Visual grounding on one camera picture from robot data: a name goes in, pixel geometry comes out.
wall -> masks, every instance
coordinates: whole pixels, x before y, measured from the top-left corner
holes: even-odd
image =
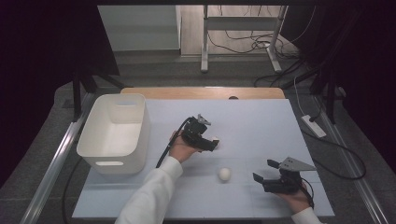
[[[113,51],[180,49],[179,6],[99,6]]]

plastic bin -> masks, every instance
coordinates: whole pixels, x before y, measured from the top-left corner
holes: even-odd
[[[146,162],[149,112],[141,94],[108,94],[93,104],[77,152],[100,174],[135,174]]]

black curtain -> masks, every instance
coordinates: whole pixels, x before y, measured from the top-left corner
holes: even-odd
[[[0,22],[2,186],[46,120],[59,87],[76,72],[87,73],[86,67],[107,75],[119,71],[97,6],[6,1]]]
[[[396,172],[396,6],[369,4],[337,57],[344,107]]]

table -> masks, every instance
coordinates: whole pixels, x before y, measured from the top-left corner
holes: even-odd
[[[115,219],[132,193],[141,186],[146,174],[155,167],[167,144],[167,137],[163,137],[171,133],[173,127],[178,127],[180,119],[196,111],[213,119],[204,137],[217,133],[219,148],[213,153],[194,155],[183,163],[185,171],[177,181],[177,190],[165,218],[263,219],[291,215],[281,199],[265,193],[252,178],[254,172],[266,179],[278,179],[278,170],[268,167],[266,159],[283,161],[291,156],[313,164],[282,90],[130,88],[121,93],[141,93],[147,98],[151,133],[146,165],[136,175],[100,175],[91,169],[74,218]],[[241,100],[228,100],[232,96]],[[233,172],[227,183],[217,179],[221,167],[229,167]],[[318,173],[302,172],[302,177],[314,188],[317,215],[333,216]]]

small ball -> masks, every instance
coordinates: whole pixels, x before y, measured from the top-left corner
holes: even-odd
[[[231,178],[231,170],[228,168],[221,168],[219,170],[219,178],[222,181],[227,181]]]

